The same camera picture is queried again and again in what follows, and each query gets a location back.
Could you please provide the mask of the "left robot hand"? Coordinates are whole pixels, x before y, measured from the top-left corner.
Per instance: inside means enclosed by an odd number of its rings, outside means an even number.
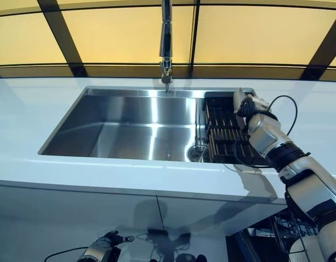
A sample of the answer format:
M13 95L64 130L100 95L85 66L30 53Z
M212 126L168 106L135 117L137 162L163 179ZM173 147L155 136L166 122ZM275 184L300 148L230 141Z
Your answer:
M129 243L135 240L134 236L121 236L117 230L110 231L103 236L110 243L111 247L116 247L122 243Z

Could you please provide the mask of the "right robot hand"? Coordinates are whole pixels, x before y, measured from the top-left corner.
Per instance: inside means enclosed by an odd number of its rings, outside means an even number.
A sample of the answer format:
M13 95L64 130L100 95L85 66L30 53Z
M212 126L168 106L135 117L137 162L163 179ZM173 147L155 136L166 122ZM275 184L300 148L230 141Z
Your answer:
M246 94L237 103L234 112L240 117L251 117L258 111L266 111L269 108L269 103L265 100Z

